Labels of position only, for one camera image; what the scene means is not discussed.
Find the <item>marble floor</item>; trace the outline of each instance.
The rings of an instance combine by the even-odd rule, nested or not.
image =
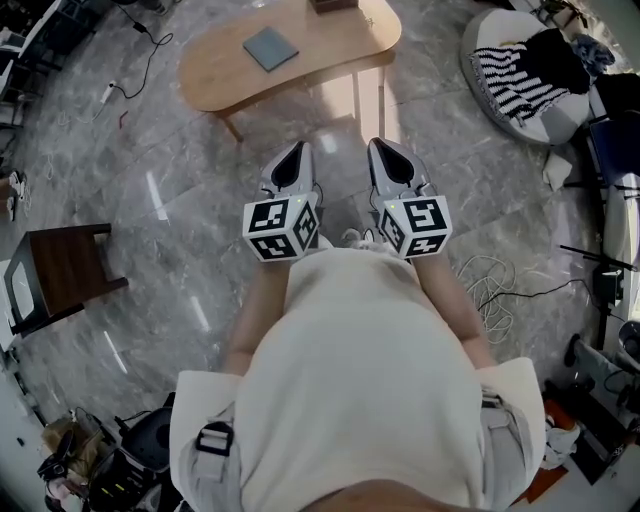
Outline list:
[[[383,98],[377,71],[360,73],[358,120],[351,77],[293,89],[234,115],[242,145],[185,104],[176,75],[185,44],[258,5],[249,0],[183,0],[163,17],[129,7],[156,39],[174,37],[155,55],[142,93],[127,101],[116,91],[92,123],[76,118],[95,114],[110,80],[129,92],[139,87],[152,50],[147,37],[113,9],[64,70],[49,76],[12,162],[27,176],[30,208],[20,204],[14,223],[0,222],[0,256],[10,257],[26,230],[110,222],[104,256],[130,286],[18,346],[20,371],[45,418],[78,405],[103,418],[154,408],[179,371],[218,367],[255,265],[240,238],[242,206],[256,194],[261,166],[297,139],[313,145],[325,196],[321,232],[334,242],[346,227],[372,225],[365,148],[382,128],[425,161],[446,195],[457,270],[476,255],[512,262],[524,293],[587,274],[581,259],[557,248],[593,246],[584,198],[543,184],[546,149],[498,131],[460,72],[464,27],[489,5],[389,1],[402,39]],[[470,285],[488,268],[476,260],[461,278]],[[593,331],[594,310],[580,284],[538,299],[510,298],[508,306],[513,327],[495,355],[532,357],[541,380],[558,370],[572,333],[588,338]]]

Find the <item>striped cloth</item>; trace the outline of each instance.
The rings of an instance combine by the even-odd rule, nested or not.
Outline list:
[[[469,55],[478,84],[496,117],[506,121],[517,119],[521,126],[571,94],[569,89],[554,87],[537,76],[530,76],[522,63],[525,52],[527,47],[519,43],[479,48]]]

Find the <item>clutter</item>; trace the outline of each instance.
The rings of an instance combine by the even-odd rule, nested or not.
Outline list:
[[[578,35],[571,43],[571,48],[573,53],[580,57],[584,68],[594,80],[606,71],[607,66],[616,61],[609,48],[587,34]]]
[[[540,467],[554,469],[564,464],[567,457],[576,452],[575,442],[580,436],[580,427],[576,423],[571,430],[557,428],[552,416],[547,416],[547,447]]]
[[[609,116],[626,110],[640,111],[640,76],[635,73],[600,75],[596,80],[596,88]]]

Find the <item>white round chair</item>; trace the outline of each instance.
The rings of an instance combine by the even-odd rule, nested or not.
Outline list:
[[[478,48],[499,47],[526,41],[547,30],[535,16],[526,12],[491,9],[476,16],[467,26],[460,46],[460,64],[482,110],[503,130],[526,142],[557,145],[567,142],[589,115],[589,95],[570,94],[547,109],[541,116],[520,126],[516,119],[498,119],[476,81],[469,54]]]

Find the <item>cable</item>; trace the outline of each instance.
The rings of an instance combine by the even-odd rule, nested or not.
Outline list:
[[[129,418],[125,418],[122,421],[131,421],[131,420],[135,420],[136,418],[139,418],[140,416],[142,416],[143,414],[149,414],[151,411],[140,411],[139,413],[134,414],[133,416],[129,417]]]
[[[600,309],[600,307],[595,303],[595,301],[593,300],[593,294],[591,293],[591,290],[589,289],[589,286],[587,285],[586,281],[584,279],[570,279],[569,281],[567,281],[564,284],[561,284],[560,286],[556,286],[555,288],[552,288],[551,290],[547,290],[546,292],[538,292],[538,293],[534,293],[532,295],[527,295],[525,293],[515,293],[515,292],[500,292],[498,294],[496,294],[495,296],[491,297],[489,300],[487,300],[486,302],[484,302],[479,308],[478,310],[482,309],[484,306],[486,306],[487,304],[489,304],[492,300],[497,299],[498,297],[500,297],[501,295],[510,295],[513,297],[525,297],[528,299],[532,299],[534,297],[539,297],[540,295],[548,295],[549,293],[553,293],[556,292],[562,288],[564,288],[565,286],[569,286],[571,283],[582,283],[585,287],[585,289],[587,290],[587,293],[589,294],[589,298],[591,299],[591,304],[593,305],[594,308],[596,308],[598,311],[602,311]],[[617,318],[618,320],[620,320],[621,322],[626,322],[626,320],[624,318],[620,318],[617,315],[614,315],[613,313],[609,312],[608,313],[609,316],[612,316],[613,318]]]
[[[147,68],[144,70],[144,78],[142,80],[142,86],[140,87],[140,89],[138,89],[138,91],[135,94],[128,95],[127,91],[125,91],[122,87],[118,85],[113,86],[113,88],[118,89],[126,99],[131,100],[136,96],[138,96],[138,94],[140,94],[144,89],[144,87],[147,85],[147,75],[149,74],[149,66],[151,66],[151,59],[158,51],[158,48],[160,48],[161,46],[165,46],[171,42],[171,40],[173,39],[173,32],[169,32],[168,34],[164,35],[160,39],[160,41],[156,42],[155,39],[153,39],[153,36],[147,30],[147,27],[145,27],[142,23],[138,23],[136,20],[134,20],[131,17],[131,15],[126,11],[126,9],[124,9],[121,5],[119,4],[116,4],[116,5],[118,6],[118,9],[120,9],[123,13],[125,13],[127,18],[129,18],[133,22],[133,28],[142,34],[147,34],[149,36],[149,39],[151,39],[151,42],[155,45],[155,48],[151,52],[151,55],[149,55],[149,60],[147,61]]]
[[[501,296],[534,298],[534,297],[539,297],[541,295],[547,295],[549,293],[558,291],[566,286],[569,286],[571,283],[581,282],[584,285],[585,289],[587,290],[587,293],[589,294],[591,304],[596,309],[601,311],[601,309],[598,307],[598,305],[594,301],[593,294],[591,293],[591,290],[589,289],[589,286],[587,285],[584,279],[571,279],[570,281],[567,281],[566,283],[560,286],[557,286],[555,288],[552,288],[551,290],[547,290],[544,292],[538,292],[534,294],[517,293],[513,291],[515,289],[516,280],[517,280],[515,265],[511,263],[510,268],[511,268],[511,272],[513,273],[513,278],[508,279],[507,276],[510,273],[509,265],[507,265],[502,260],[491,257],[491,256],[483,256],[483,255],[473,256],[467,261],[467,263],[465,263],[465,265],[462,267],[460,272],[458,272],[458,278],[462,276],[462,274],[469,267],[469,265],[476,259],[484,259],[484,260],[489,260],[494,262],[494,265],[489,269],[489,271],[487,272],[487,275],[482,279],[475,281],[467,289],[467,293],[471,295],[473,299],[473,303],[474,305],[476,305],[476,309],[478,310],[478,312],[480,313],[480,316],[482,317],[484,328],[489,337],[489,343],[491,343],[492,345],[498,345],[506,339],[509,332],[511,331],[511,327],[513,326],[513,322],[514,322],[513,313],[508,309],[506,309],[499,302],[494,302],[495,299]],[[502,272],[501,272],[502,277],[500,277],[499,275],[495,275],[494,273],[495,269],[502,269]],[[622,322],[625,321],[624,319],[620,318],[617,315],[614,315],[611,313],[609,313],[609,315],[614,318],[617,318]],[[500,337],[498,339],[491,339],[490,335],[493,332],[501,333]]]
[[[56,170],[53,168],[53,155],[51,153],[47,153],[46,157],[47,157],[47,165],[49,166],[49,170],[45,174],[45,177],[49,181],[51,181],[53,179],[53,175],[56,173]]]
[[[507,276],[509,275],[509,267],[505,262],[499,260],[498,258],[493,258],[492,256],[476,255],[469,259],[467,263],[465,263],[460,272],[458,272],[458,278],[460,278],[460,276],[462,276],[469,265],[477,259],[489,260],[493,262],[494,265],[489,269],[485,277],[483,277],[482,279],[478,279],[467,289],[467,293],[471,295],[474,304],[478,304],[478,302],[482,304],[477,309],[480,313],[480,316],[482,317],[482,323],[484,324],[485,331],[487,332],[489,343],[491,343],[492,345],[499,345],[509,335],[511,327],[513,326],[514,316],[511,311],[504,308],[502,304],[498,302],[494,303],[486,309],[484,309],[484,307],[499,294],[504,293],[502,292],[502,290],[508,292],[515,288],[515,265],[513,265],[513,263],[511,264],[511,272],[513,274],[513,278],[509,280],[507,278]],[[492,275],[492,272],[496,268],[502,268],[502,277],[500,277],[499,280],[497,278],[498,276]],[[502,315],[497,320],[495,320],[495,317],[500,315],[501,313]],[[491,339],[490,335],[493,332],[498,332],[501,334],[497,340]]]
[[[78,121],[78,122],[80,122],[82,124],[91,124],[102,113],[102,111],[104,110],[104,106],[105,105],[106,105],[106,102],[102,104],[102,106],[98,109],[98,112],[96,112],[95,115],[91,119],[89,119],[88,121],[80,119],[79,117],[70,116],[70,115],[67,114],[66,110],[62,110],[62,111],[60,111],[58,113],[58,126],[66,126],[71,122],[72,119],[75,119],[76,121]]]

